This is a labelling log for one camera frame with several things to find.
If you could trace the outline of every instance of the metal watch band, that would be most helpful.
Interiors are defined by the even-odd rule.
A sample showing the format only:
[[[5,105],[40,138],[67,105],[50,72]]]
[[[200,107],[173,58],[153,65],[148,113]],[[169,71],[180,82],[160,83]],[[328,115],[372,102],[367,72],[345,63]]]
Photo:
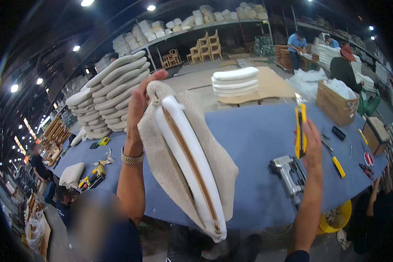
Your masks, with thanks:
[[[124,155],[124,147],[122,147],[121,149],[121,159],[124,163],[128,164],[128,165],[134,165],[134,164],[140,164],[144,161],[144,152],[141,153],[140,156],[137,157],[130,157],[130,156],[126,156]]]

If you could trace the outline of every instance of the person wearing red hat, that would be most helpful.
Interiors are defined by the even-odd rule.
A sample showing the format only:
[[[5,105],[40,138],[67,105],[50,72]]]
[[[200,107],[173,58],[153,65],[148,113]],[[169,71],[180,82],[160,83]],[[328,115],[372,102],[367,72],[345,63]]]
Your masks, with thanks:
[[[356,93],[360,93],[364,81],[357,84],[351,62],[356,62],[352,54],[351,47],[345,44],[341,48],[341,57],[334,57],[330,63],[330,79],[336,78],[345,83],[345,85]]]

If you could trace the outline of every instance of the cardboard box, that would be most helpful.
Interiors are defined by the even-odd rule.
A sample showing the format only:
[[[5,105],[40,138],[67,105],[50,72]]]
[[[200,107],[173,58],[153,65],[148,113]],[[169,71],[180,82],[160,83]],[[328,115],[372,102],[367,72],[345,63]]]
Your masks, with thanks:
[[[383,153],[390,136],[384,128],[384,123],[378,117],[367,118],[362,133],[368,141],[368,146],[373,155]]]
[[[351,124],[355,120],[360,96],[355,93],[357,98],[346,100],[338,93],[319,81],[317,88],[316,105],[338,126],[343,127]]]

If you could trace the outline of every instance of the blue jeans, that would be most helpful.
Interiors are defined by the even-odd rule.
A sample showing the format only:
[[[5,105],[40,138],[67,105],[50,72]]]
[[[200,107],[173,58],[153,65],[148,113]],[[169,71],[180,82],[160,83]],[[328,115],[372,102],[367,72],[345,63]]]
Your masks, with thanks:
[[[298,70],[300,66],[300,56],[297,54],[297,52],[290,51],[290,58],[293,62],[293,70]]]

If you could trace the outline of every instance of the light blue shirt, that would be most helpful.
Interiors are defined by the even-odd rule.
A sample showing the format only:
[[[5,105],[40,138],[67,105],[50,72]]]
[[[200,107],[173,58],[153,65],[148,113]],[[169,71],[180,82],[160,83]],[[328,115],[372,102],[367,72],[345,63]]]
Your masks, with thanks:
[[[299,40],[295,34],[292,34],[292,35],[290,35],[290,37],[288,37],[288,44],[292,45],[294,47],[307,47],[307,42],[306,42],[305,38]],[[294,53],[297,52],[296,50],[294,50],[291,47],[288,47],[288,50],[290,52],[294,52]]]
[[[336,40],[333,39],[333,38],[332,38],[332,47],[333,47],[333,48],[337,48],[337,47],[341,48],[340,45],[339,45],[339,43],[338,43],[338,41],[336,41]]]

